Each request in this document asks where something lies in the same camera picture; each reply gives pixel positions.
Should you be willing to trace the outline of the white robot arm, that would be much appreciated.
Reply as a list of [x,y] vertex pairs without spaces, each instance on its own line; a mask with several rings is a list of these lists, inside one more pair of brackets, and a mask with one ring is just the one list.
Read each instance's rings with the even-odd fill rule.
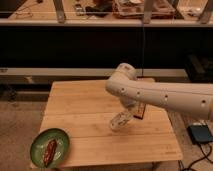
[[110,94],[213,122],[213,84],[142,82],[136,69],[121,63],[106,81]]

